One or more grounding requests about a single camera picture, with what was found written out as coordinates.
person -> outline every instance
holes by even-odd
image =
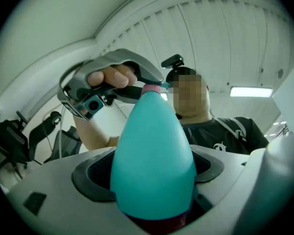
[[[124,88],[134,85],[137,77],[132,67],[117,65],[90,74],[87,81],[91,86],[97,86],[104,81],[116,88]],[[194,70],[187,67],[171,70],[166,82],[170,84],[169,93],[173,94],[173,107],[189,144],[240,154],[250,154],[267,146],[267,139],[252,119],[218,119],[211,116],[209,87]],[[117,145],[119,137],[107,136],[94,121],[77,117],[74,117],[74,121],[80,139],[88,150]]]

shirt logo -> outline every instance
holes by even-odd
[[[226,146],[222,143],[216,143],[214,149],[217,151],[226,151]]]

fluorescent light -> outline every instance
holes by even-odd
[[[271,97],[273,89],[255,87],[232,87],[230,96]]]
[[[163,99],[164,99],[165,101],[168,100],[168,94],[166,94],[166,93],[161,93],[161,97],[163,97]]]

black t-shirt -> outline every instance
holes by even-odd
[[[240,130],[238,125],[229,118],[220,118],[234,132]],[[252,151],[265,148],[269,143],[259,130],[255,122],[250,118],[235,117],[246,130],[246,142],[239,141],[234,135],[225,129],[214,118],[204,123],[182,124],[190,144],[197,144],[219,151],[227,151],[240,154],[250,154]]]

teal bottle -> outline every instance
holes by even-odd
[[[160,87],[144,85],[114,155],[110,190],[134,219],[164,220],[190,208],[196,167],[181,124]]]

